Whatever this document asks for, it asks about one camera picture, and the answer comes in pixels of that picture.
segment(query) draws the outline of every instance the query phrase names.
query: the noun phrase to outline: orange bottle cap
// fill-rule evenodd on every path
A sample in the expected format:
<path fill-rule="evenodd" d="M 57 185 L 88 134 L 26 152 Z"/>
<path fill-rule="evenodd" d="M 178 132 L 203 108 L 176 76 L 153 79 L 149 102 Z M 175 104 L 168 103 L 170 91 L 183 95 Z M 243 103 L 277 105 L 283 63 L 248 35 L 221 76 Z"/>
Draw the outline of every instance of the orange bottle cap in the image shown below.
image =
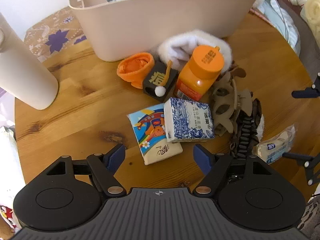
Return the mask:
<path fill-rule="evenodd" d="M 196 47 L 189 61 L 190 70 L 201 79 L 216 79 L 224 65 L 219 47 L 200 45 Z"/>

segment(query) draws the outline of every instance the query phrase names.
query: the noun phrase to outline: white flower illustration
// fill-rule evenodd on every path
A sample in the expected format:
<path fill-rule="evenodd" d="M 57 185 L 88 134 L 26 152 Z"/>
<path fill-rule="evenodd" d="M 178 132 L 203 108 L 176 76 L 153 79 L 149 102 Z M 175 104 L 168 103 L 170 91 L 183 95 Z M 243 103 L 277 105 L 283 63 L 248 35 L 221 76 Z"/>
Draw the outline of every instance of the white flower illustration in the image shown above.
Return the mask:
<path fill-rule="evenodd" d="M 143 146 L 143 148 L 147 149 L 147 148 L 150 147 L 150 143 L 149 143 L 148 141 L 144 141 L 144 142 L 142 143 L 142 146 Z"/>

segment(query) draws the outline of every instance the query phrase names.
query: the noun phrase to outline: crosshair symbol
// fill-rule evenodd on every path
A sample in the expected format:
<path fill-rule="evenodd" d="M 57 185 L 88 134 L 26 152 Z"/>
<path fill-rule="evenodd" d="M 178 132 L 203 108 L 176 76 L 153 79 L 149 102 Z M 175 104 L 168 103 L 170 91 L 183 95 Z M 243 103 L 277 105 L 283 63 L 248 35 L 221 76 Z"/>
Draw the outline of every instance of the crosshair symbol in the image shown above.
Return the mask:
<path fill-rule="evenodd" d="M 156 194 L 156 195 L 158 195 L 158 196 L 162 195 L 163 193 L 165 193 L 165 192 L 163 192 L 163 191 L 161 191 L 161 190 L 158 190 L 158 191 L 154 192 L 154 194 Z"/>

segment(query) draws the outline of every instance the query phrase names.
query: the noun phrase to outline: beige plastic bin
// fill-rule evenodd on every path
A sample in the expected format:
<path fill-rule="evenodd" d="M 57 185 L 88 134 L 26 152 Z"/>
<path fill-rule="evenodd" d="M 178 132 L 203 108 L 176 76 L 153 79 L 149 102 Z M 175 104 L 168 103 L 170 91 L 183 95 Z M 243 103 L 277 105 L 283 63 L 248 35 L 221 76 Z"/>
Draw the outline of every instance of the beige plastic bin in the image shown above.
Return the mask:
<path fill-rule="evenodd" d="M 99 58 L 116 61 L 200 29 L 231 35 L 255 0 L 69 0 Z"/>

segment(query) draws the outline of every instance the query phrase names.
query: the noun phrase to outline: red label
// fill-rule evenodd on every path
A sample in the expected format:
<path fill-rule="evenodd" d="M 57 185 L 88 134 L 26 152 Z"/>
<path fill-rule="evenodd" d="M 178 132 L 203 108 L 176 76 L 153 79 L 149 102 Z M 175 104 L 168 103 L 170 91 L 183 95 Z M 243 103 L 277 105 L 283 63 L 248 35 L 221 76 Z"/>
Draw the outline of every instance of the red label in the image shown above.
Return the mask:
<path fill-rule="evenodd" d="M 174 93 L 177 98 L 182 98 L 185 100 L 199 101 L 202 97 L 198 92 L 193 91 L 191 88 L 187 87 L 180 79 L 178 79 Z"/>

